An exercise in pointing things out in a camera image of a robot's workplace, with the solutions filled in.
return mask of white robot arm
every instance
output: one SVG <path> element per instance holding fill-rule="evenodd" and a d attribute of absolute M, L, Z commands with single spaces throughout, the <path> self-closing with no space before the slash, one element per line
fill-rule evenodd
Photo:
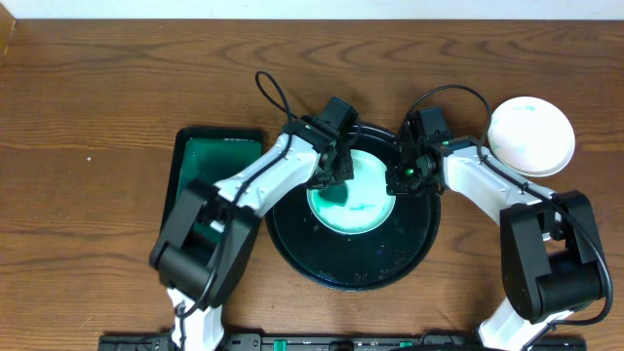
<path fill-rule="evenodd" d="M 357 113 L 350 106 L 333 99 L 319 120 L 338 121 L 333 123 L 334 132 L 324 129 L 319 120 L 296 121 L 287 125 L 287 133 L 279 136 L 276 144 L 244 171 L 212 187 L 189 183 L 150 257 L 150 264 L 159 271 L 174 306 L 188 306 L 199 298 L 199 309 L 183 324 L 176 318 L 172 339 L 177 346 L 183 344 L 186 350 L 198 351 L 212 351 L 218 346 L 224 335 L 221 305 L 245 269 L 260 219 L 277 201 L 300 184 L 322 188 L 353 176 L 348 148 L 341 145 L 355 118 Z M 290 147 L 284 154 L 289 137 Z M 531 190 L 556 201 L 579 218 L 602 254 L 596 222 L 585 196 L 578 192 L 556 194 L 490 157 L 489 162 L 507 175 L 501 176 L 482 162 L 473 138 L 452 137 L 436 108 L 417 111 L 408 119 L 397 143 L 402 160 L 386 174 L 389 194 L 418 196 L 442 194 L 449 189 L 469 198 L 500 225 L 507 298 L 478 328 L 485 347 L 523 350 L 549 330 L 554 321 L 605 297 L 605 273 L 597 266 L 598 258 L 591 248 L 540 198 L 526 193 L 506 177 L 530 185 Z M 485 148 L 482 153 L 489 155 Z M 284 157 L 269 168 L 279 155 Z M 242 184 L 258 170 L 265 172 L 236 200 Z M 204 256 L 186 250 L 188 232 L 197 220 L 217 231 L 229 225 L 229 237 L 218 243 L 223 256 L 215 270 L 210 267 L 214 267 L 212 253 L 216 247 L 208 245 Z M 547 255 L 543 241 L 551 239 L 566 240 L 566 250 Z M 213 283 L 209 283 L 211 277 L 215 277 Z"/>

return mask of white bowl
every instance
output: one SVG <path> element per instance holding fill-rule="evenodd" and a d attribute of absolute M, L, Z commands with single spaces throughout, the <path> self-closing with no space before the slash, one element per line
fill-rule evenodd
<path fill-rule="evenodd" d="M 487 132 L 491 152 L 525 176 L 550 176 L 574 153 L 574 130 L 554 104 L 537 97 L 515 97 L 492 114 Z"/>
<path fill-rule="evenodd" d="M 337 205 L 319 196 L 319 190 L 306 190 L 312 214 L 327 228 L 341 234 L 362 234 L 383 223 L 394 209 L 395 197 L 386 192 L 386 165 L 374 155 L 351 149 L 353 179 L 346 204 Z"/>

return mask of black round plate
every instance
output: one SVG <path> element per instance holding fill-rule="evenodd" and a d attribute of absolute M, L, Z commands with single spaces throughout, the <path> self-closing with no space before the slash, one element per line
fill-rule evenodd
<path fill-rule="evenodd" d="M 394 135 L 363 126 L 354 148 L 386 165 L 397 161 Z M 366 291 L 405 277 L 427 255 L 440 224 L 438 195 L 398 196 L 392 213 L 375 229 L 355 235 L 337 233 L 312 214 L 301 185 L 266 215 L 273 243 L 299 273 L 323 286 Z"/>

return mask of white wall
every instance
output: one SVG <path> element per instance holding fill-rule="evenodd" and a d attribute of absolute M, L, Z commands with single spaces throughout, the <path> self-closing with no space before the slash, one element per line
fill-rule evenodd
<path fill-rule="evenodd" d="M 624 0 L 0 0 L 16 19 L 624 20 Z"/>

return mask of wood grain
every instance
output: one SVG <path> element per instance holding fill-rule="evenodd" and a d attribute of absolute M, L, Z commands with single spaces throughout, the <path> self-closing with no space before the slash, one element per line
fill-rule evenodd
<path fill-rule="evenodd" d="M 106 332 L 171 326 L 147 255 L 176 132 L 261 127 L 272 143 L 284 117 L 255 87 L 260 68 L 299 113 L 336 95 L 393 130 L 415 98 L 448 83 L 494 105 L 525 95 L 555 103 L 576 153 L 540 182 L 592 200 L 616 287 L 605 322 L 559 332 L 621 349 L 623 44 L 622 22 L 21 20 L 0 75 L 0 349 L 94 350 Z M 467 94 L 431 103 L 457 135 L 484 127 Z M 262 227 L 224 321 L 272 333 L 469 330 L 503 297 L 499 259 L 498 228 L 450 193 L 424 262 L 375 292 L 307 281 Z"/>

